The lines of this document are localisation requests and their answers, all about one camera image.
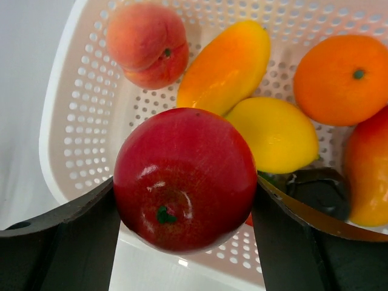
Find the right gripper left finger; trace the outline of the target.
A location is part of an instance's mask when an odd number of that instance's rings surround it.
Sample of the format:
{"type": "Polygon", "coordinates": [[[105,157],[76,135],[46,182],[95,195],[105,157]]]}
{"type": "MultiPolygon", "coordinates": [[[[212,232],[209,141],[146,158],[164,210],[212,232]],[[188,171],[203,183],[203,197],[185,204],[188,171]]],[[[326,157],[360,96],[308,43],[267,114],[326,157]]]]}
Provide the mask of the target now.
{"type": "Polygon", "coordinates": [[[1,290],[108,290],[120,218],[113,180],[1,231],[1,290]]]}

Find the yellow fake lemon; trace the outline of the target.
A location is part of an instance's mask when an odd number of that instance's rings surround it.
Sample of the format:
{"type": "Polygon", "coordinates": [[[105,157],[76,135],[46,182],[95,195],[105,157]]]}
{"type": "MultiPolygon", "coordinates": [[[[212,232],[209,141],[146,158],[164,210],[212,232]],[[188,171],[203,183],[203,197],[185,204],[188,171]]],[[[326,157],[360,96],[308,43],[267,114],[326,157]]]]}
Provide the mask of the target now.
{"type": "Polygon", "coordinates": [[[314,125],[287,101],[270,97],[245,99],[226,119],[248,143],[260,172],[292,173],[318,159],[314,125]]]}

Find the red fake apple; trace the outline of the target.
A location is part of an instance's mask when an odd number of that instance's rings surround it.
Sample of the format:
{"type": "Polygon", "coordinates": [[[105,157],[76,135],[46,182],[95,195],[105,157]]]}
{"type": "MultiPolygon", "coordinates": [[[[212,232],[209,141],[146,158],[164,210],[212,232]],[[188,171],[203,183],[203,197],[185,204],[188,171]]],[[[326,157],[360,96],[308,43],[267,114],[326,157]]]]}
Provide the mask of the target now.
{"type": "Polygon", "coordinates": [[[256,166],[226,119],[201,109],[159,113],[123,143],[113,189],[122,222],[147,244],[176,254],[227,241],[248,218],[256,166]]]}

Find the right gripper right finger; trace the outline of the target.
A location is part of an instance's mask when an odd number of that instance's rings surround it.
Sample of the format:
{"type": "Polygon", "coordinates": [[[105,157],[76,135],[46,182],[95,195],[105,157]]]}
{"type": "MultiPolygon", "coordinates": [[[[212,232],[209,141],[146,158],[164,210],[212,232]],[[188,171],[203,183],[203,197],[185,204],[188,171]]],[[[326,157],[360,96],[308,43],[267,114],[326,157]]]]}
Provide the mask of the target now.
{"type": "Polygon", "coordinates": [[[266,290],[387,290],[387,235],[327,216],[258,178],[253,225],[266,290]]]}

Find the yellow orange fake mango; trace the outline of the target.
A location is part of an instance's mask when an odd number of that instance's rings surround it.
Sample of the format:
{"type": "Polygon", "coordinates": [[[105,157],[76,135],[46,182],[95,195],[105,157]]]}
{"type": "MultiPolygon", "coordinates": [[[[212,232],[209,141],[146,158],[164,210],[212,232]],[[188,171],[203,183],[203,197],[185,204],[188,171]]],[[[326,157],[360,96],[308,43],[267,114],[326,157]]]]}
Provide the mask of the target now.
{"type": "Polygon", "coordinates": [[[359,123],[344,152],[349,220],[364,227],[387,224],[387,107],[359,123]]]}

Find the peach fake fruit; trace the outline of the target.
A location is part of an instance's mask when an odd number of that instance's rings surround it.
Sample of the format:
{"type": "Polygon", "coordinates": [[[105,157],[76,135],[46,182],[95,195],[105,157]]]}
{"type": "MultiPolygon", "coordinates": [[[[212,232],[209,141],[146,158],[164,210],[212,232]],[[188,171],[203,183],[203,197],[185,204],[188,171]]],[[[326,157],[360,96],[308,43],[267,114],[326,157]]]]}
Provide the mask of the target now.
{"type": "Polygon", "coordinates": [[[124,76],[144,89],[173,84],[189,61],[184,24],[161,4],[139,2],[118,8],[109,20],[106,42],[124,76]]]}

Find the orange fake fruit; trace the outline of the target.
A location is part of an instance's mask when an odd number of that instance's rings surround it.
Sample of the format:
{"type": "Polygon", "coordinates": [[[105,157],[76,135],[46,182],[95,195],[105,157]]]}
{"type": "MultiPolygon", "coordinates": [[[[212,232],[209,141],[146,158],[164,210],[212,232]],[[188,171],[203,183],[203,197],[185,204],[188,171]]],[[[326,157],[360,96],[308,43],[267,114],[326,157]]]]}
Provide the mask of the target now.
{"type": "Polygon", "coordinates": [[[295,101],[313,120],[350,126],[387,104],[387,47],[363,35],[331,36],[299,62],[295,101]]]}

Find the dark fake plum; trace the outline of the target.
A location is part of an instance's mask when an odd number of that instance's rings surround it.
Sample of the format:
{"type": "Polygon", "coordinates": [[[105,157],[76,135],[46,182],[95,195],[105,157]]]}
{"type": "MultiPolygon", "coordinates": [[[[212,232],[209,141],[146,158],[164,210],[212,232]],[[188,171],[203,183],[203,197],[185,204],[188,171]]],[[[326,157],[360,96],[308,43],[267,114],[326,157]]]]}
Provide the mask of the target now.
{"type": "Polygon", "coordinates": [[[301,169],[286,182],[286,194],[340,221],[350,215],[350,196],[345,179],[333,168],[301,169]]]}

